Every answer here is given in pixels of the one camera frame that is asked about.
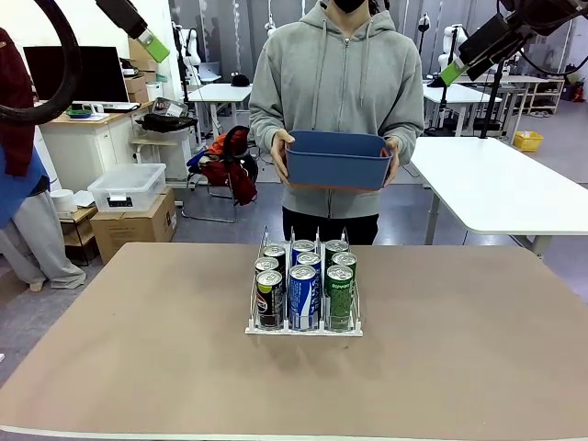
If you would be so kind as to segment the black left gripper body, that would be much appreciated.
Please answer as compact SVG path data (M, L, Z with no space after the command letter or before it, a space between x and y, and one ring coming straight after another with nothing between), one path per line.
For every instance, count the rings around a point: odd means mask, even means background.
M134 40L148 28L137 8L129 0L96 0L96 5L118 28Z

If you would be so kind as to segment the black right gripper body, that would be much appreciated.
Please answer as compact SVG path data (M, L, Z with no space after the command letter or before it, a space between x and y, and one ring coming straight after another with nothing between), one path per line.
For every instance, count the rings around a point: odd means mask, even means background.
M496 13L459 46L459 59L470 80L478 79L524 45L521 27L522 21L517 13L507 17Z

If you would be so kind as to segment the person left hand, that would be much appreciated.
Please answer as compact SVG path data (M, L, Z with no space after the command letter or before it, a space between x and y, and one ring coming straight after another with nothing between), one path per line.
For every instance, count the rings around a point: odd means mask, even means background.
M397 137L393 136L387 139L387 149L390 153L391 159L390 167L386 176L386 180L384 182L384 187L388 187L397 175L400 166L399 146L400 140Z

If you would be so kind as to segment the person right hand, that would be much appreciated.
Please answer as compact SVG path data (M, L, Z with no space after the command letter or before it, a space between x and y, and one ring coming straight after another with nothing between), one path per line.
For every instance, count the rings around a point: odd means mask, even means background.
M273 164L276 168L277 176L280 181L289 185L288 181L288 169L286 164L286 149L295 141L284 129L279 129L273 136L272 146L270 154L272 157Z

